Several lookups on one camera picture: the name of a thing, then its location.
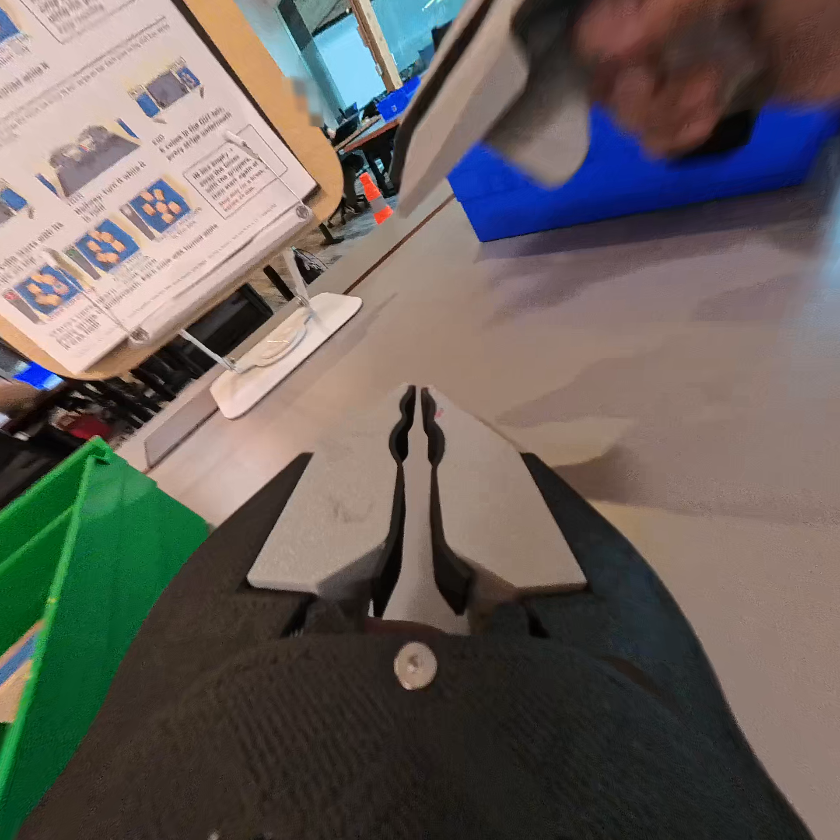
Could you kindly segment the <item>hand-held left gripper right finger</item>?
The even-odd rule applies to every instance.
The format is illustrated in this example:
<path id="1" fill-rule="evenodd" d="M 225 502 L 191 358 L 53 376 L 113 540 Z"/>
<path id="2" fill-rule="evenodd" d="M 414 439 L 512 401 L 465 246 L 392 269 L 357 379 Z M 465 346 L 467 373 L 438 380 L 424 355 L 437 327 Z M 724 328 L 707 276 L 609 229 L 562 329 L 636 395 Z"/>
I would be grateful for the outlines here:
<path id="1" fill-rule="evenodd" d="M 480 616 L 580 592 L 585 574 L 519 448 L 432 387 L 421 391 L 434 580 L 450 610 Z"/>

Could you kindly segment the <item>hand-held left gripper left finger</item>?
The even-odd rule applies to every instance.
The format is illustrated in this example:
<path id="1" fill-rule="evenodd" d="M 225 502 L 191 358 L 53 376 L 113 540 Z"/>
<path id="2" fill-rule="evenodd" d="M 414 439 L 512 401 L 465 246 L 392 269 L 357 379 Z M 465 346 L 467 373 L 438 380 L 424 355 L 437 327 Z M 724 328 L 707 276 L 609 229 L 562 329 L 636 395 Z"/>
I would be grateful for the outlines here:
<path id="1" fill-rule="evenodd" d="M 416 401 L 415 385 L 399 385 L 321 436 L 248 571 L 250 586 L 363 603 L 383 617 L 402 569 Z"/>

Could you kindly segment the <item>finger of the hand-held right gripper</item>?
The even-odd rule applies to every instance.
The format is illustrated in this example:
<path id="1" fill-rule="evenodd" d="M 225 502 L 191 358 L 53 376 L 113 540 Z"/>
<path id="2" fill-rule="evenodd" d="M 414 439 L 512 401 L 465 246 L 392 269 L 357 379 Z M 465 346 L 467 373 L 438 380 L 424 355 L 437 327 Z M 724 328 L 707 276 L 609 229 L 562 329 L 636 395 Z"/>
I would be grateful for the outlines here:
<path id="1" fill-rule="evenodd" d="M 561 186 L 584 158 L 513 158 L 511 107 L 529 72 L 512 22 L 526 1 L 470 1 L 449 26 L 402 115 L 392 182 L 411 214 L 477 144 L 488 144 L 532 180 Z"/>

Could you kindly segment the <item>blue plastic bin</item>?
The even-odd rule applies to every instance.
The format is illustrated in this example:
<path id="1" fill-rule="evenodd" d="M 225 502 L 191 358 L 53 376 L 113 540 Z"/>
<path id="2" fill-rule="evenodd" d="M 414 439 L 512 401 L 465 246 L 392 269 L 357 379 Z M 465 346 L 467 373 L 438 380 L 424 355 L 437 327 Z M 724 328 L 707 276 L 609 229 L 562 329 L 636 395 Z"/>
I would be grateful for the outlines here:
<path id="1" fill-rule="evenodd" d="M 481 242 L 797 186 L 838 134 L 838 107 L 767 106 L 749 142 L 669 163 L 650 159 L 602 108 L 591 110 L 589 153 L 557 188 L 529 179 L 479 143 L 448 176 Z"/>

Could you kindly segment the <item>green plastic bin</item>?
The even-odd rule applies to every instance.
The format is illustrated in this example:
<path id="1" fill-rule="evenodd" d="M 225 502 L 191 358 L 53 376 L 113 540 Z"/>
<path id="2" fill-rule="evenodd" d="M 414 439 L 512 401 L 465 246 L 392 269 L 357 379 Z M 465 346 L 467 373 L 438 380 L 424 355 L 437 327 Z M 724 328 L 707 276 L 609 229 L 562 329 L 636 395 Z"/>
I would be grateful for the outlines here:
<path id="1" fill-rule="evenodd" d="M 2 510 L 2 654 L 41 625 L 2 723 L 2 838 L 65 769 L 145 617 L 208 533 L 99 438 Z"/>

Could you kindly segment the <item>wooden cube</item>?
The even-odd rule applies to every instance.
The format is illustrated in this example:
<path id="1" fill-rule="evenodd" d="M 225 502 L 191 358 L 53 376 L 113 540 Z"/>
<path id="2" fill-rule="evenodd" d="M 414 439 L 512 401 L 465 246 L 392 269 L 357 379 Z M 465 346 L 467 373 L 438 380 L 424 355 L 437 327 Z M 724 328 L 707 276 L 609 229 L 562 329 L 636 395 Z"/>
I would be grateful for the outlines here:
<path id="1" fill-rule="evenodd" d="M 1 656 L 1 724 L 14 722 L 32 673 L 35 649 L 44 628 L 41 619 Z"/>

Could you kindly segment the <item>person's right hand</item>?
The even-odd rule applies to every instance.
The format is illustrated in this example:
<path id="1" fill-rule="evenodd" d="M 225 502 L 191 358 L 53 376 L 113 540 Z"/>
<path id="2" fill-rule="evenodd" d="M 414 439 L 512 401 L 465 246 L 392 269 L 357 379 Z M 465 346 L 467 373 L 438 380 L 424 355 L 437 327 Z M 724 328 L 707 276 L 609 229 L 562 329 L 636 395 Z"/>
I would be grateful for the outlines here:
<path id="1" fill-rule="evenodd" d="M 593 2 L 575 31 L 592 97 L 650 155 L 709 141 L 752 78 L 759 104 L 838 104 L 838 1 Z"/>

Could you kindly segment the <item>blue storage crate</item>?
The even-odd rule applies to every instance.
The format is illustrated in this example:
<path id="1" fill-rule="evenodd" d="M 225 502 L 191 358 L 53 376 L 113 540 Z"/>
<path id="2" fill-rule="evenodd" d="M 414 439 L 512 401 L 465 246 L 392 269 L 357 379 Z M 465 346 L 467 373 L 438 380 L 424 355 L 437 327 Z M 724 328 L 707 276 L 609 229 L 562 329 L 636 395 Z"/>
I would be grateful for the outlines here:
<path id="1" fill-rule="evenodd" d="M 398 89 L 388 92 L 376 103 L 376 109 L 385 122 L 390 122 L 402 114 L 422 81 L 421 76 L 415 76 L 406 81 Z"/>

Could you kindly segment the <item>long wooden desk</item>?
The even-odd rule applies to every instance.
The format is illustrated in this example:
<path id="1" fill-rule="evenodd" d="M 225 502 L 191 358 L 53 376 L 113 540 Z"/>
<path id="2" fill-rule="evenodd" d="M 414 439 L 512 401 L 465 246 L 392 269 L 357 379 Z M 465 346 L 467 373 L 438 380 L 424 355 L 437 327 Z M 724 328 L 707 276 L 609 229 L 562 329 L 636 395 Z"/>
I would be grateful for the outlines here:
<path id="1" fill-rule="evenodd" d="M 359 155 L 365 170 L 373 175 L 385 198 L 396 194 L 390 171 L 394 140 L 401 120 L 401 115 L 388 120 L 382 117 L 369 120 L 347 140 L 334 147 L 340 161 L 344 161 L 352 154 Z"/>

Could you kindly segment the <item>orange traffic cone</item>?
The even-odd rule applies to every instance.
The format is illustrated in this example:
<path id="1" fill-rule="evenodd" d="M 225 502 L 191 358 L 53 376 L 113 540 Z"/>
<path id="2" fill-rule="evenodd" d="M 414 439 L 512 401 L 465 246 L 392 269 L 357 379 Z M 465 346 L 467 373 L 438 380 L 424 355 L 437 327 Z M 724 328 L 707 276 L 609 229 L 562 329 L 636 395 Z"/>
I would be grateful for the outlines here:
<path id="1" fill-rule="evenodd" d="M 393 209 L 385 200 L 380 187 L 371 173 L 362 171 L 359 180 L 363 186 L 364 197 L 374 215 L 376 224 L 383 224 L 385 220 L 393 216 Z"/>

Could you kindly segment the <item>white document stand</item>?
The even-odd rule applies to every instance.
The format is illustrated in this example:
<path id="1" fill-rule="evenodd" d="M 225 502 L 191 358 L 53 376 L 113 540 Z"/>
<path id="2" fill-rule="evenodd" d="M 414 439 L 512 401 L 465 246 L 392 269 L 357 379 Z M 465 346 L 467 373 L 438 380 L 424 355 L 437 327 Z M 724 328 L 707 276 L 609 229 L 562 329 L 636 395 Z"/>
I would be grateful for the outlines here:
<path id="1" fill-rule="evenodd" d="M 306 255 L 299 248 L 286 248 L 283 261 L 290 275 L 291 310 L 265 337 L 239 357 L 221 355 L 181 330 L 181 338 L 220 364 L 225 372 L 211 386 L 211 395 L 226 419 L 246 415 L 316 350 L 340 331 L 362 308 L 359 297 L 342 293 L 310 293 Z"/>

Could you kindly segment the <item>wooden post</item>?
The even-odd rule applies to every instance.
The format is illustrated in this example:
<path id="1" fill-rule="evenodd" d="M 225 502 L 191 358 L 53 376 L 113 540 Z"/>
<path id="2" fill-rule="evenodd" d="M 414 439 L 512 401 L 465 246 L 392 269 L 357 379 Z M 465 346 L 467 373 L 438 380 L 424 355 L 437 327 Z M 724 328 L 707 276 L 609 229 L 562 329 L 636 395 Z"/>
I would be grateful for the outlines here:
<path id="1" fill-rule="evenodd" d="M 371 1 L 349 1 L 349 4 L 356 17 L 360 36 L 366 48 L 371 52 L 376 71 L 385 89 L 388 92 L 398 90 L 403 86 L 400 71 Z"/>

